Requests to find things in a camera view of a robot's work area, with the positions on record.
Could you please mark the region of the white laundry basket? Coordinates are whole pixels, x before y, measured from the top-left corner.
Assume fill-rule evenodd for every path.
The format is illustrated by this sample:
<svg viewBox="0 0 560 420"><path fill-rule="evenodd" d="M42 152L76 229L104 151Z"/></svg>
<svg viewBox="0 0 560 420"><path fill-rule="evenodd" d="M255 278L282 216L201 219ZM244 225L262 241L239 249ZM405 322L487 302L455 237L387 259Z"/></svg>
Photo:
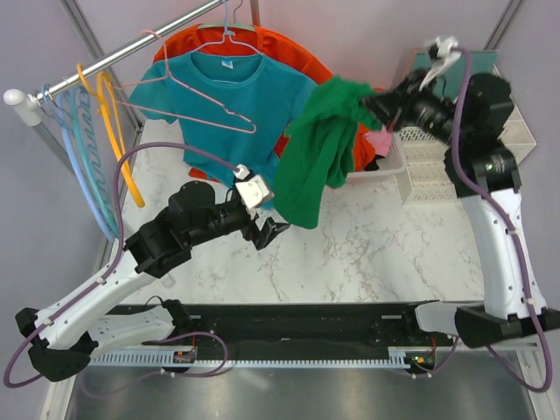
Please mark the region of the white laundry basket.
<svg viewBox="0 0 560 420"><path fill-rule="evenodd" d="M348 181L354 180L378 180L404 172L407 168L403 143L397 133L392 134L392 144L388 155L382 158L376 171L357 171L351 172L347 176Z"/></svg>

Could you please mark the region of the green t-shirt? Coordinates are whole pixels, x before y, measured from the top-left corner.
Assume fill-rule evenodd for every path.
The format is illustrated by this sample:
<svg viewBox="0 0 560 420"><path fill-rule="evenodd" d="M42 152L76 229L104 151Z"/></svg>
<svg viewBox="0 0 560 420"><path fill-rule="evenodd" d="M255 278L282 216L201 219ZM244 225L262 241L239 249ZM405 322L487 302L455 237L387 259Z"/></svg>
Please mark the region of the green t-shirt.
<svg viewBox="0 0 560 420"><path fill-rule="evenodd" d="M301 113L286 127L288 142L273 178L273 206L290 224L318 226L324 189L342 187L355 169L359 126L382 126L361 105L369 96L377 93L367 83L333 76L313 89Z"/></svg>

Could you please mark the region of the orange hanging t-shirt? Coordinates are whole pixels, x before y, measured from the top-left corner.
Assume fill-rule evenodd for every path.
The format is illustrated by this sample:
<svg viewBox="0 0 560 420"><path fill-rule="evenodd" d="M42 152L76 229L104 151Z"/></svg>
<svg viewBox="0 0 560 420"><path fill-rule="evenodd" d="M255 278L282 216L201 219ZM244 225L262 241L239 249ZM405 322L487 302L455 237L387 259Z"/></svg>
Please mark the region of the orange hanging t-shirt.
<svg viewBox="0 0 560 420"><path fill-rule="evenodd" d="M260 26L253 29L234 29L234 40L227 40L225 43L221 43L222 34L221 27L203 24L191 26L168 38L153 60L173 58L189 53L197 47L200 47L203 53L221 56L246 56L259 51L308 76L319 85L333 77L333 73L311 52L275 31Z"/></svg>

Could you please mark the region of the black cloth in basket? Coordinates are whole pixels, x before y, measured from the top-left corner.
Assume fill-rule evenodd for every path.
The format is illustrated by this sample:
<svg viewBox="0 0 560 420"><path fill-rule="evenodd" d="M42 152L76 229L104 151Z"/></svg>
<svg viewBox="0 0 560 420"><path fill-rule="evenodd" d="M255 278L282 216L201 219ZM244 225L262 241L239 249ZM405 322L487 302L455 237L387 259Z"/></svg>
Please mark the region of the black cloth in basket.
<svg viewBox="0 0 560 420"><path fill-rule="evenodd" d="M364 167L364 172L375 172L380 170L379 162L382 161L384 157L375 157Z"/></svg>

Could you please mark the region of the light blue plastic hanger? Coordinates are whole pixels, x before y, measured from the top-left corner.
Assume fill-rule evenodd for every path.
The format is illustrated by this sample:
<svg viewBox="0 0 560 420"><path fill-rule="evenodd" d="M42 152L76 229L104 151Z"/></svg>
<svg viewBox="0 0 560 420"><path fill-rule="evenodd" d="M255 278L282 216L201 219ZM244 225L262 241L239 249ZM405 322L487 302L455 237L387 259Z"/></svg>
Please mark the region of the light blue plastic hanger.
<svg viewBox="0 0 560 420"><path fill-rule="evenodd" d="M71 91L66 91L65 93L59 95L55 100L55 112L56 112L57 123L59 124L63 144L66 150L66 154L69 158L71 168L73 170L76 179L78 180L78 184L87 202L89 210L91 211L91 214L94 216L97 226L102 231L104 236L110 242L113 242L117 238L118 232L117 232L117 236L113 236L109 232L109 228L107 227L104 219L102 218L101 212L97 208L96 201L93 198L93 194L91 192L91 188L89 186L86 177L85 169L83 168L83 163L81 162L81 158L78 153L78 147L76 144L76 140L74 138L72 117L70 115L69 99L70 99Z"/></svg>

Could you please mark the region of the pink cloth in basket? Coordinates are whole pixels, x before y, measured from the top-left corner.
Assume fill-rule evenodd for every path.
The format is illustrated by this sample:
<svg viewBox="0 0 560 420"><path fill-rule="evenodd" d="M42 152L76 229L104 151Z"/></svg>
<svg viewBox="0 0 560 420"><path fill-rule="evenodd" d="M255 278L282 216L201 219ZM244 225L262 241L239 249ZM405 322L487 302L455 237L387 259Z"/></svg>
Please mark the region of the pink cloth in basket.
<svg viewBox="0 0 560 420"><path fill-rule="evenodd" d="M392 148L393 136L386 130L369 131L364 135L364 139L374 148L375 155L386 158Z"/></svg>

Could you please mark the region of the orange plastic hanger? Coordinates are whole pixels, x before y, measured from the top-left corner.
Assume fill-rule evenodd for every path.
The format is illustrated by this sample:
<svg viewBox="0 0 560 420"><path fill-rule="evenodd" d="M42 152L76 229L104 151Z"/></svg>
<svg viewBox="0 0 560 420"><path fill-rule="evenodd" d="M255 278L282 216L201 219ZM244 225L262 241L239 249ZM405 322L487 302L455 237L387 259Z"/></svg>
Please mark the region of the orange plastic hanger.
<svg viewBox="0 0 560 420"><path fill-rule="evenodd" d="M126 146L112 78L105 71L101 71L96 75L96 88L92 88L83 73L81 64L76 65L76 71L82 86L87 90L90 96L98 101L99 113L103 120L109 143L116 160L119 161L126 152ZM136 206L140 208L144 207L144 197L132 178L128 161L122 164L120 172Z"/></svg>

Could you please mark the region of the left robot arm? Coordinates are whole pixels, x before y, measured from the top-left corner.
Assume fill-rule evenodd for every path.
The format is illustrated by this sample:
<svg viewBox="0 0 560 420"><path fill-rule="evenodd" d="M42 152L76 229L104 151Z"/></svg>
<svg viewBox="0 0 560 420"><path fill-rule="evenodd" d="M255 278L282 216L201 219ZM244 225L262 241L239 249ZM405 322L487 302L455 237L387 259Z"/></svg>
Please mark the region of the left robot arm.
<svg viewBox="0 0 560 420"><path fill-rule="evenodd" d="M185 343L193 321L178 301L132 315L111 310L126 297L189 261L194 247L240 232L256 249L266 248L289 224L268 218L262 226L245 198L262 188L241 182L231 197L216 203L214 189L202 181L181 186L158 215L144 223L122 246L107 268L43 310L24 308L16 316L19 331L30 341L35 370L51 382L78 374L103 354L143 343Z"/></svg>

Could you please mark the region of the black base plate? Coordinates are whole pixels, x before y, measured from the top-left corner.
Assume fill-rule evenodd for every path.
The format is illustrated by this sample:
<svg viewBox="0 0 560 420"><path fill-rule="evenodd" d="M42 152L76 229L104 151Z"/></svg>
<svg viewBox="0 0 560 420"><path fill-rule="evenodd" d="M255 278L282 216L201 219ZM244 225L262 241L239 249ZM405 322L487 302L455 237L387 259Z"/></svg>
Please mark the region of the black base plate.
<svg viewBox="0 0 560 420"><path fill-rule="evenodd" d="M280 357L384 357L391 347L449 347L441 332L423 332L414 303L350 304L182 304L162 303L174 319L173 335L211 332L194 340L198 351L230 355Z"/></svg>

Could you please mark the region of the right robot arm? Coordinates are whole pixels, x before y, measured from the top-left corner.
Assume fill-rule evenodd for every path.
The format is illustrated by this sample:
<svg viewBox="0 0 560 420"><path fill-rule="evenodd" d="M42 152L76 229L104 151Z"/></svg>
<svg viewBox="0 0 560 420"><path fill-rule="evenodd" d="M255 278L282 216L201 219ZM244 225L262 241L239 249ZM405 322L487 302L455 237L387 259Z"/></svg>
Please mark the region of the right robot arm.
<svg viewBox="0 0 560 420"><path fill-rule="evenodd" d="M476 73L466 87L458 134L452 146L457 103L420 88L426 70L410 73L397 87L360 98L389 130L416 127L446 145L445 172L475 236L484 282L480 302L419 304L400 326L410 344L432 333L456 335L470 348L487 347L559 327L537 285L522 228L521 177L514 154L501 141L514 110L511 87L491 73Z"/></svg>

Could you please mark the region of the metal clothes rail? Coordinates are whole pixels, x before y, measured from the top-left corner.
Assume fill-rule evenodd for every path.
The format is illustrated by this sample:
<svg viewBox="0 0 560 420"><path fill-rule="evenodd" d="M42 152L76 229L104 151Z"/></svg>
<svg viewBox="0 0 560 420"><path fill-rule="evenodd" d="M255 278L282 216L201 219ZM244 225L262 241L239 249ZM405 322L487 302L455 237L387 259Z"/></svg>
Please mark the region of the metal clothes rail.
<svg viewBox="0 0 560 420"><path fill-rule="evenodd" d="M87 78L113 66L119 61L129 57L131 54L136 53L152 44L158 37L163 37L176 31L181 26L192 22L196 18L202 17L221 4L222 1L208 1L155 30L148 30L148 32L143 36L137 37L128 43L121 45L114 51L104 54L89 66L84 67L82 69L82 75ZM35 127L42 122L39 108L40 104L44 100L45 96L41 93L32 95L15 88L8 89L3 94L4 103L11 107L28 127Z"/></svg>

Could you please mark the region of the teal plastic hanger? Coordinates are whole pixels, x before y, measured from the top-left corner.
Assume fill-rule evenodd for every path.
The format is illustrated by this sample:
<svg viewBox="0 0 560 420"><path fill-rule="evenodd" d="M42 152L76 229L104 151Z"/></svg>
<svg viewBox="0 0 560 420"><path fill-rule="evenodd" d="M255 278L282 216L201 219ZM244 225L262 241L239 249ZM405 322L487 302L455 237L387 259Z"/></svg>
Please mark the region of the teal plastic hanger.
<svg viewBox="0 0 560 420"><path fill-rule="evenodd" d="M108 183L95 137L92 100L89 92L83 86L74 88L70 93L69 105L74 138L87 182L109 232L113 236L117 236L117 225L109 197Z"/></svg>

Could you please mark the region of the pink wire hanger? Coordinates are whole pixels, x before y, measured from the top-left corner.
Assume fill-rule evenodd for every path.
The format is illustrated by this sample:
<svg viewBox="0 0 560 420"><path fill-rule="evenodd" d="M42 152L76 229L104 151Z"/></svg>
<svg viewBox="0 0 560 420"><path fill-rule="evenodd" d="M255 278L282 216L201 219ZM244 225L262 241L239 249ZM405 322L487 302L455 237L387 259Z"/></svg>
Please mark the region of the pink wire hanger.
<svg viewBox="0 0 560 420"><path fill-rule="evenodd" d="M165 42L163 42L162 48L164 58L154 63L141 80L115 87L115 90L123 92L130 89L129 98L135 99L132 103L126 101L123 105L175 120L192 121L246 134L256 133L256 124L245 115L229 110L222 102L175 77L172 74L170 57ZM204 109L220 109L224 114L242 120L243 125L241 127L226 125L184 114L188 104L193 107L194 105L201 105L202 102L208 102L208 105L203 106Z"/></svg>

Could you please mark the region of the teal t-shirt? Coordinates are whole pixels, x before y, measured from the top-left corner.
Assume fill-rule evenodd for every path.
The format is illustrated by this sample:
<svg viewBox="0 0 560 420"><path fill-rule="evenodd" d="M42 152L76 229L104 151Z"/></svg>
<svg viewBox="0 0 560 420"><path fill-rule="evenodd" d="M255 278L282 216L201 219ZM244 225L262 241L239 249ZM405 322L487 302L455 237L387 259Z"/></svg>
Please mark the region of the teal t-shirt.
<svg viewBox="0 0 560 420"><path fill-rule="evenodd" d="M179 123L186 144L272 180L277 141L316 86L266 55L188 52L153 64L129 103L149 119Z"/></svg>

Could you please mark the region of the mint green hanger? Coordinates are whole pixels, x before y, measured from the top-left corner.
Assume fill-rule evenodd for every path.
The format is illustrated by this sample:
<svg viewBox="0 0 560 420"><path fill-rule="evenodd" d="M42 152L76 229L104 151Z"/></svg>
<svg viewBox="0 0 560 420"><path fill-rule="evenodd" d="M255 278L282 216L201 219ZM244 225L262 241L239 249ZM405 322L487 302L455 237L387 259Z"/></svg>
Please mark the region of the mint green hanger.
<svg viewBox="0 0 560 420"><path fill-rule="evenodd" d="M206 29L206 28L222 28L222 29L229 29L229 30L247 30L254 32L256 28L252 24L244 24L237 21L237 11L243 6L244 1L241 0L232 11L232 18L228 19L229 12L227 12L224 21L221 23L211 23L211 24L199 24L199 29Z"/></svg>

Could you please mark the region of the teal board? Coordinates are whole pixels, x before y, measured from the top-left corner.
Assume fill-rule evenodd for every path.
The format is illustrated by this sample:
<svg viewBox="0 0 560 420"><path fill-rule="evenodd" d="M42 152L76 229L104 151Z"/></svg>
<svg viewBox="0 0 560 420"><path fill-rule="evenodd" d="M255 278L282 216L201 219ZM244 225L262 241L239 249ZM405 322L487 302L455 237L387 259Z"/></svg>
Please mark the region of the teal board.
<svg viewBox="0 0 560 420"><path fill-rule="evenodd" d="M498 53L496 51L471 51L472 69L471 74L491 73L494 70L494 64L497 60ZM428 69L430 60L427 52L420 48L415 48L412 53L411 70ZM444 73L444 78L449 84L459 84L463 79L463 73L466 68L466 57L462 56Z"/></svg>

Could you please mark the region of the orange cloth in basket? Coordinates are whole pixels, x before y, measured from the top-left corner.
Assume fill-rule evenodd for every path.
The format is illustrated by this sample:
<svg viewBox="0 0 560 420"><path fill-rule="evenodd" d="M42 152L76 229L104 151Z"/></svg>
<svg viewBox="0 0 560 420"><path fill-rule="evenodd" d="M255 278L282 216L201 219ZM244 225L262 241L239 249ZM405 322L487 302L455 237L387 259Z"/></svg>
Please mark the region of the orange cloth in basket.
<svg viewBox="0 0 560 420"><path fill-rule="evenodd" d="M375 158L375 147L365 138L369 128L359 123L353 144L353 170L361 172Z"/></svg>

